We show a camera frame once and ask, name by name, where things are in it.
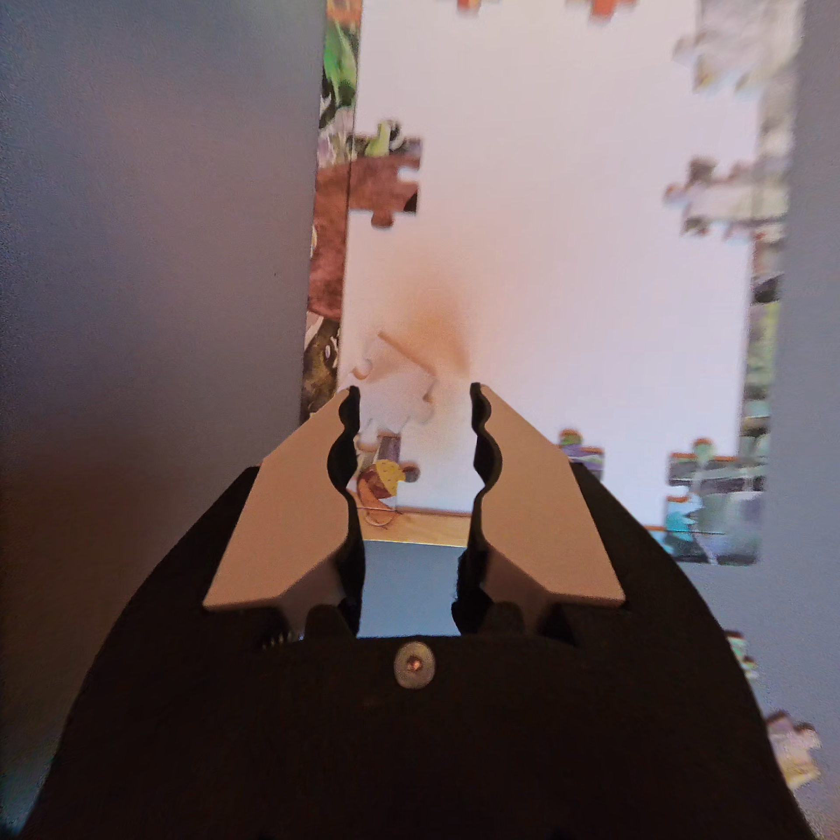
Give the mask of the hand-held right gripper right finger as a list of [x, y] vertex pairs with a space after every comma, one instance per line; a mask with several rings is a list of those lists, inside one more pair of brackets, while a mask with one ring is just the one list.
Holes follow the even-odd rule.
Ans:
[[469, 593], [522, 610], [625, 603], [571, 462], [486, 384], [473, 383]]

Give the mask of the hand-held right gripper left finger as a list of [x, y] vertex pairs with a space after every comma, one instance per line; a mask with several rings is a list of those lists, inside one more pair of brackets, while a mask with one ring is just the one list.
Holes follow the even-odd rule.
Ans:
[[361, 610], [363, 540], [348, 492], [361, 394], [341, 390], [265, 457], [205, 594], [211, 612]]

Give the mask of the puzzle frame tray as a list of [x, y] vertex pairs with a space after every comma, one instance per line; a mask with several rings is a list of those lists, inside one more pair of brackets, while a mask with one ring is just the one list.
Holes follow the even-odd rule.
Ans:
[[[578, 429], [602, 480], [678, 561], [750, 565], [762, 523], [701, 533], [668, 457], [768, 435], [786, 239], [684, 235], [664, 203], [688, 162], [728, 172], [794, 148], [797, 54], [763, 87], [695, 92], [673, 59], [699, 2], [326, 2], [301, 418], [385, 334], [436, 377], [406, 426], [421, 471], [371, 541], [466, 545], [480, 488], [469, 384], [552, 444]], [[349, 210], [353, 138], [379, 121], [422, 139], [416, 214]]]

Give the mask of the grey desk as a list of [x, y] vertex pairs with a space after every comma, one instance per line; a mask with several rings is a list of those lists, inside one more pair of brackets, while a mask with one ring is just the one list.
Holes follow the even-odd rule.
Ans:
[[756, 563], [678, 561], [571, 463], [626, 600], [522, 610], [469, 593], [476, 496], [464, 547], [378, 542], [349, 482], [359, 612], [211, 612], [262, 460], [350, 388], [301, 418], [325, 5], [2, 2], [2, 838], [832, 838], [765, 721], [838, 759], [838, 8]]

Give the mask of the purple puzzle piece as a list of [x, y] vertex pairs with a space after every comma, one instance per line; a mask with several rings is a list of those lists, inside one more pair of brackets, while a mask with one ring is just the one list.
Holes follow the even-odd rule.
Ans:
[[603, 448], [588, 445], [581, 432], [573, 427], [567, 427], [560, 432], [559, 447], [572, 464], [583, 465], [599, 481], [602, 481], [605, 467], [605, 451]]

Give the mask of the yellow brown puzzle piece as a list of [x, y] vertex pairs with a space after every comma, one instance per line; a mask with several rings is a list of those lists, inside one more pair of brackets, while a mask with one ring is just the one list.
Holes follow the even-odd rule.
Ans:
[[376, 444], [356, 443], [358, 468], [355, 473], [355, 497], [360, 516], [370, 526], [383, 529], [399, 517], [397, 491], [401, 484], [418, 481], [417, 463], [402, 459], [402, 436], [383, 432]]

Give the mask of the teal grey puzzle piece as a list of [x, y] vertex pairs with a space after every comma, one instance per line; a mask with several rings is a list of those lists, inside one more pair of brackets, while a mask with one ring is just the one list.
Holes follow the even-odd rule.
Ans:
[[761, 524], [768, 441], [768, 435], [745, 437], [737, 454], [721, 455], [702, 437], [689, 452], [669, 455], [666, 484], [672, 497], [686, 500], [693, 529], [723, 534]]

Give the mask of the pastel puzzle piece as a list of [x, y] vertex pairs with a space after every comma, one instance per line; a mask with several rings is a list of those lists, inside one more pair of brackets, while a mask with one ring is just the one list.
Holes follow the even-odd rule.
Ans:
[[750, 654], [747, 638], [740, 631], [733, 629], [725, 629], [724, 634], [745, 678], [751, 682], [757, 681], [760, 678], [760, 670], [758, 663]]
[[771, 747], [784, 780], [791, 791], [818, 779], [821, 775], [812, 753], [822, 747], [820, 737], [810, 723], [798, 722], [779, 710], [766, 718]]

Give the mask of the green white puzzle piece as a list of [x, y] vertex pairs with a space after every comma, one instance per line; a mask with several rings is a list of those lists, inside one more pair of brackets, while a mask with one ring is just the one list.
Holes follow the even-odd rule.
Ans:
[[373, 133], [357, 133], [353, 136], [353, 158], [379, 159], [386, 156], [409, 156], [420, 158], [423, 141], [404, 133], [399, 121], [379, 121]]

